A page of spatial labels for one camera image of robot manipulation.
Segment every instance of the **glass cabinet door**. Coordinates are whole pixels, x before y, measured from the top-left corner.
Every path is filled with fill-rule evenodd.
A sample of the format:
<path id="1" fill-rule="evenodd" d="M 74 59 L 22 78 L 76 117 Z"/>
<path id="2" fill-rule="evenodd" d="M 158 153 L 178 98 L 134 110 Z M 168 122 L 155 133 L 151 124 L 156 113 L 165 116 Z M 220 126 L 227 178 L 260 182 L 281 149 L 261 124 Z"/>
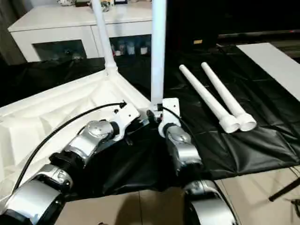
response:
<path id="1" fill-rule="evenodd" d="M 34 43 L 32 45 L 41 61 L 87 58 L 81 40 Z"/>

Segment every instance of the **black stand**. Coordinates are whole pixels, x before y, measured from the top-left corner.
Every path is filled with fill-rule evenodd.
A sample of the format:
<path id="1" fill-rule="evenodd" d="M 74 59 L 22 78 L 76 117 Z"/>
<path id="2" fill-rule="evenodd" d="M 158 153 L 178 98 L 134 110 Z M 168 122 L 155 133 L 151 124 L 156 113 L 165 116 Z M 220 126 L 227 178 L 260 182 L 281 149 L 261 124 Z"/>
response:
<path id="1" fill-rule="evenodd" d="M 269 200 L 271 202 L 273 202 L 276 199 L 278 199 L 279 197 L 281 197 L 282 195 L 290 192 L 291 190 L 293 190 L 294 188 L 296 188 L 299 185 L 300 185 L 300 178 L 298 178 L 297 180 L 293 181 L 292 183 L 290 183 L 289 185 L 287 185 L 286 187 L 284 187 L 283 189 L 281 189 L 280 191 L 278 191 L 277 193 L 275 193 L 274 195 L 272 195 L 269 198 Z"/>

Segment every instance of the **metal joint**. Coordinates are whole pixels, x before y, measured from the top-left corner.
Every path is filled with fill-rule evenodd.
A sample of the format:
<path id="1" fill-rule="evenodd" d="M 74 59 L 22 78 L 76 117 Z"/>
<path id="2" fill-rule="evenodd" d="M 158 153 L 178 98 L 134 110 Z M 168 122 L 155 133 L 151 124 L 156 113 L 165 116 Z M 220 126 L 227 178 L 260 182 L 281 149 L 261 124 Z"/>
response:
<path id="1" fill-rule="evenodd" d="M 38 181 L 31 180 L 20 186 L 7 201 L 3 212 L 13 210 L 37 225 L 49 206 L 61 193 Z"/>
<path id="2" fill-rule="evenodd" d="M 79 155 L 85 165 L 96 152 L 98 145 L 107 142 L 113 136 L 113 127 L 108 121 L 90 121 L 82 133 L 76 136 L 65 151 L 72 151 Z"/>
<path id="3" fill-rule="evenodd" d="M 58 185 L 68 185 L 69 188 L 73 186 L 73 180 L 71 176 L 64 170 L 54 166 L 52 164 L 44 165 L 36 174 L 36 176 L 43 175 L 48 177 L 51 181 Z"/>
<path id="4" fill-rule="evenodd" d="M 238 224 L 231 207 L 223 199 L 214 182 L 210 180 L 194 181 L 186 185 L 184 190 L 193 199 L 190 201 L 190 207 L 196 212 L 199 224 Z"/>
<path id="5" fill-rule="evenodd" d="M 181 127 L 171 126 L 166 131 L 167 145 L 177 172 L 190 164 L 201 164 L 197 148 L 191 143 L 191 137 Z"/>

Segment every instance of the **black cloth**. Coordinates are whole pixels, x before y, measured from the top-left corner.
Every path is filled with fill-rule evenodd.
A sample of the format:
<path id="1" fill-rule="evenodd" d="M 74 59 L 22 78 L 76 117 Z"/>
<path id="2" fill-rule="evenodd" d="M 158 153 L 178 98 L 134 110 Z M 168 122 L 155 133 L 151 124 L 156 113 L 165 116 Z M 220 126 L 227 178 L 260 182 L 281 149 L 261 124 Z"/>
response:
<path id="1" fill-rule="evenodd" d="M 299 165 L 300 102 L 236 47 L 211 52 L 173 52 L 166 57 L 164 97 L 180 100 L 183 120 L 196 136 L 205 171 L 199 178 L 223 179 Z M 150 98 L 150 57 L 118 57 L 120 73 Z M 187 68 L 223 104 L 201 69 L 208 62 L 244 109 L 258 122 L 249 132 L 226 134 L 203 100 L 178 70 Z M 44 62 L 11 67 L 2 104 L 103 69 L 102 59 Z M 70 196 L 99 197 L 177 186 L 165 141 L 155 127 L 146 126 L 95 156 L 84 181 Z"/>

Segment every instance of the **white bracket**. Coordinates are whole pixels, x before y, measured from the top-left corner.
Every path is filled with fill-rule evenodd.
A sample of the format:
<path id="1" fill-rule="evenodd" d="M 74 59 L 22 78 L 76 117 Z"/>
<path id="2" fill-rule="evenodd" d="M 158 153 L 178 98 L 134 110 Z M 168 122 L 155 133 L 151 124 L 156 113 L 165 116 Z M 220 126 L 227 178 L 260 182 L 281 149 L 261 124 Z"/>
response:
<path id="1" fill-rule="evenodd" d="M 120 130 L 120 133 L 113 140 L 117 142 L 123 139 L 126 128 L 131 124 L 132 121 L 134 121 L 139 116 L 140 113 L 131 103 L 127 104 L 124 108 L 120 109 L 120 111 L 117 112 L 114 118 L 110 120 L 110 122 L 116 122 Z"/>
<path id="2" fill-rule="evenodd" d="M 180 116 L 180 107 L 179 107 L 178 98 L 174 97 L 174 98 L 163 99 L 163 107 L 171 110 L 176 115 Z M 162 121 L 158 126 L 158 132 L 162 137 L 165 137 L 164 127 L 168 123 L 173 123 L 173 124 L 176 124 L 177 126 L 181 127 L 179 119 L 177 119 L 172 113 L 170 113 L 164 109 Z"/>

